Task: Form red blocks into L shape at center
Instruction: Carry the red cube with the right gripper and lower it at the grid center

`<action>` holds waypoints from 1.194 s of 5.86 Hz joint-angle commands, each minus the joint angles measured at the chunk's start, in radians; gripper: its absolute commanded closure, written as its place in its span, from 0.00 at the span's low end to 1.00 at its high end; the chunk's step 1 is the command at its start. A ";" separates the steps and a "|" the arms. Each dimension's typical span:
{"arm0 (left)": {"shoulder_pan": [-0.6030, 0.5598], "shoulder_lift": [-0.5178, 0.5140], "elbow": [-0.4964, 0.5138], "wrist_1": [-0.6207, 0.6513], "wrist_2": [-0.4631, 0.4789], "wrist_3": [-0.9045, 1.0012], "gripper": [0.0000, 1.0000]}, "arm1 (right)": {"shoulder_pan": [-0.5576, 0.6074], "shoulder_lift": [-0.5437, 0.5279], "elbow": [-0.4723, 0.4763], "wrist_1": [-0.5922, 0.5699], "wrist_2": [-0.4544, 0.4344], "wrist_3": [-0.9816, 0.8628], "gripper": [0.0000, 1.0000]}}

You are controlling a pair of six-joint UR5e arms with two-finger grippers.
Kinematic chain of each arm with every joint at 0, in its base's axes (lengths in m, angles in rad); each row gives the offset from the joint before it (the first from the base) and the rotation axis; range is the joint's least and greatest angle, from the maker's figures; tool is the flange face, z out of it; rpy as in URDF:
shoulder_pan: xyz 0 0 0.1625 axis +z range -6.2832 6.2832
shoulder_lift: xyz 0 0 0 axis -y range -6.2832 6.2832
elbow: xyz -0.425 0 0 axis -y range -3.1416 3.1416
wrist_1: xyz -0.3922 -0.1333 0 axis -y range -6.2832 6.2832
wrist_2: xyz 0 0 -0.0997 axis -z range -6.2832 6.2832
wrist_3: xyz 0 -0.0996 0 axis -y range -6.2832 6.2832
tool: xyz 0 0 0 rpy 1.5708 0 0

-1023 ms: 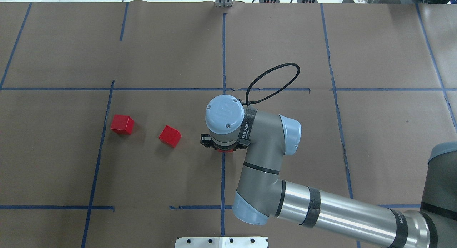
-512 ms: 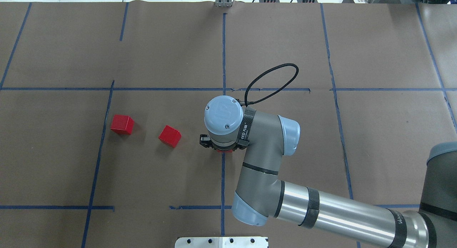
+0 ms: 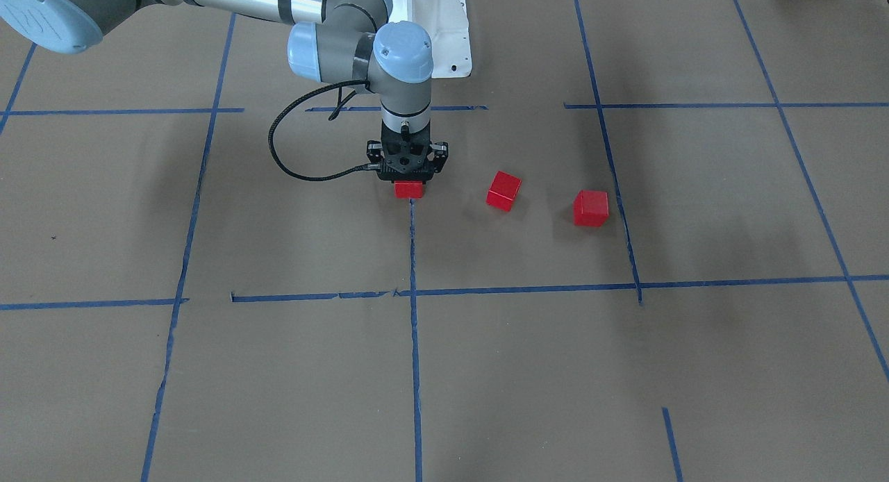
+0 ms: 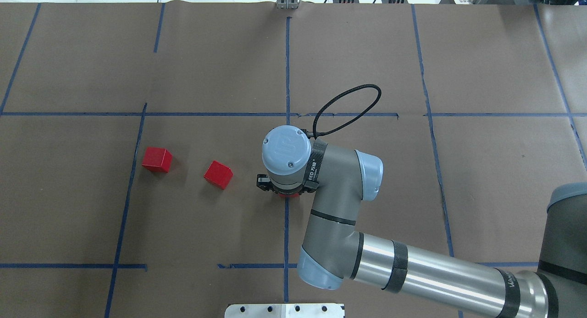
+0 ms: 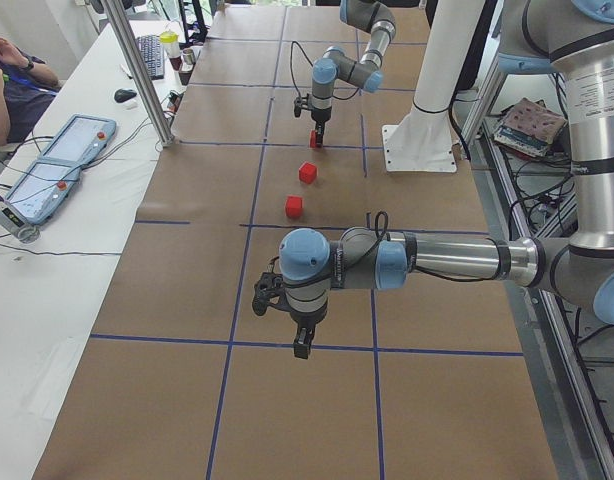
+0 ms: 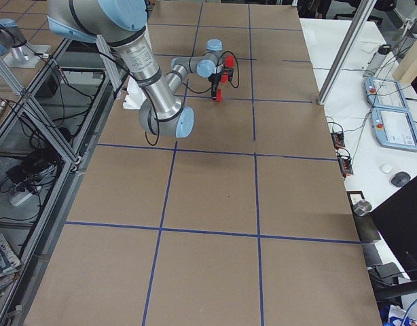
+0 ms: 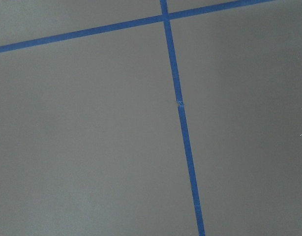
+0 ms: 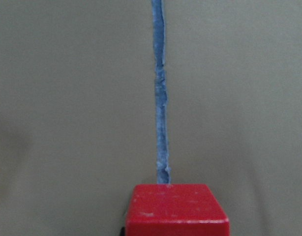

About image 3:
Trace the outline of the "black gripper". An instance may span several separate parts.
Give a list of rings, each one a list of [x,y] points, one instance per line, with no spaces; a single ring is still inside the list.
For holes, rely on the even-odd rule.
[[[426,183],[444,168],[449,145],[432,142],[429,126],[416,133],[397,133],[382,125],[381,139],[368,141],[366,156],[381,181]]]

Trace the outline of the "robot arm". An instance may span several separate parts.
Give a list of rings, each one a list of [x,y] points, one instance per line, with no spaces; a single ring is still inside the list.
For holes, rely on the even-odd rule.
[[[331,90],[338,93],[331,120],[358,94],[380,99],[380,140],[366,144],[367,163],[347,174],[374,172],[382,181],[426,183],[442,171],[448,144],[431,139],[434,38],[422,24],[396,19],[396,0],[2,0],[1,13],[35,45],[77,54],[142,8],[180,4],[289,27],[292,73],[319,83],[286,106],[267,134],[273,161],[289,177],[311,181],[280,159],[277,127],[302,103]]]

